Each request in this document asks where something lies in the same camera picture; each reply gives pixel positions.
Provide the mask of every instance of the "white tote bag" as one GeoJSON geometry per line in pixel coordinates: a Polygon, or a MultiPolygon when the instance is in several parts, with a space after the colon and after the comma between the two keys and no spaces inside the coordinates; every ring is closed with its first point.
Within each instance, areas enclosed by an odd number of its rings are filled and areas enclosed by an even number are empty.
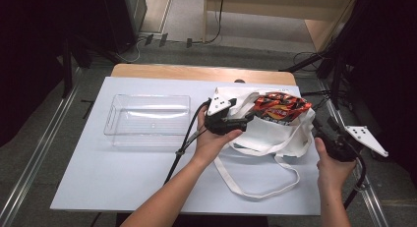
{"type": "MultiPolygon", "coordinates": [[[[259,96],[266,95],[268,92],[285,92],[293,95],[291,91],[281,88],[218,87],[214,96],[219,95],[226,100],[236,98],[236,105],[229,109],[228,118],[242,118],[242,116],[254,107],[254,101],[259,96]]],[[[307,152],[307,149],[313,142],[311,130],[313,129],[312,122],[314,117],[315,111],[310,108],[301,113],[288,126],[279,125],[258,117],[255,117],[253,121],[249,122],[246,132],[230,142],[226,147],[232,147],[239,152],[254,156],[274,154],[276,163],[294,172],[295,180],[292,184],[285,187],[278,187],[270,193],[248,194],[237,185],[220,158],[217,157],[214,160],[214,164],[229,189],[233,193],[241,196],[264,199],[282,194],[295,187],[300,181],[298,171],[286,163],[282,157],[300,157],[307,152]]]]}

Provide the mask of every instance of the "clear plastic container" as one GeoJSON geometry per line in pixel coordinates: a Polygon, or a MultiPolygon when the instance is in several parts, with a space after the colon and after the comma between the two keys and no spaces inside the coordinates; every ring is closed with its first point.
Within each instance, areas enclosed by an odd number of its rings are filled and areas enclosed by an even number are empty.
{"type": "Polygon", "coordinates": [[[190,126],[190,96],[113,98],[104,133],[114,146],[180,147],[190,126]]]}

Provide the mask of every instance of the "human hand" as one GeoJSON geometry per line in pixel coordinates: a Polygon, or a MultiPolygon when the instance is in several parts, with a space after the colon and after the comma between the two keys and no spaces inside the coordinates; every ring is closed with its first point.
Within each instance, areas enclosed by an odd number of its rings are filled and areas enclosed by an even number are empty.
{"type": "Polygon", "coordinates": [[[356,161],[341,162],[328,156],[322,139],[315,138],[316,150],[320,160],[318,186],[321,194],[341,193],[344,182],[355,168],[356,161]]]}
{"type": "Polygon", "coordinates": [[[204,106],[198,114],[197,128],[202,133],[197,137],[196,152],[192,161],[203,165],[205,168],[214,161],[221,149],[228,143],[242,135],[241,130],[234,130],[224,136],[213,134],[205,127],[207,106],[204,106]]]}

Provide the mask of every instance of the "red snack package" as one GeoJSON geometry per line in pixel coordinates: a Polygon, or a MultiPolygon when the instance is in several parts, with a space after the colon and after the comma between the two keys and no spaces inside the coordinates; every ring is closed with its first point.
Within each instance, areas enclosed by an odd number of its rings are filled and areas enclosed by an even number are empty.
{"type": "Polygon", "coordinates": [[[284,92],[269,92],[255,101],[253,110],[263,120],[287,126],[311,106],[304,98],[284,92]]]}

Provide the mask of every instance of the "white tabletop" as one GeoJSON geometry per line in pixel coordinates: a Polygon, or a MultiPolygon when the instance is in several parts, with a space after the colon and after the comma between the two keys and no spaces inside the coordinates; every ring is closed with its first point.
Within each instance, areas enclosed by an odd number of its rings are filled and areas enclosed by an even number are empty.
{"type": "MultiPolygon", "coordinates": [[[[194,115],[200,104],[213,96],[217,86],[287,88],[299,93],[297,86],[290,85],[106,78],[50,208],[133,211],[162,186],[177,148],[151,152],[134,147],[112,146],[111,138],[103,130],[115,94],[190,95],[191,114],[194,115]]],[[[176,172],[190,160],[194,149],[195,145],[190,145],[176,172]]],[[[227,148],[220,157],[235,181],[248,193],[269,193],[295,180],[295,175],[276,164],[271,155],[248,157],[227,148]]],[[[319,157],[314,145],[304,156],[286,160],[298,170],[301,177],[291,191],[268,199],[237,196],[227,188],[212,164],[199,179],[182,212],[320,214],[316,167],[319,157]]]]}

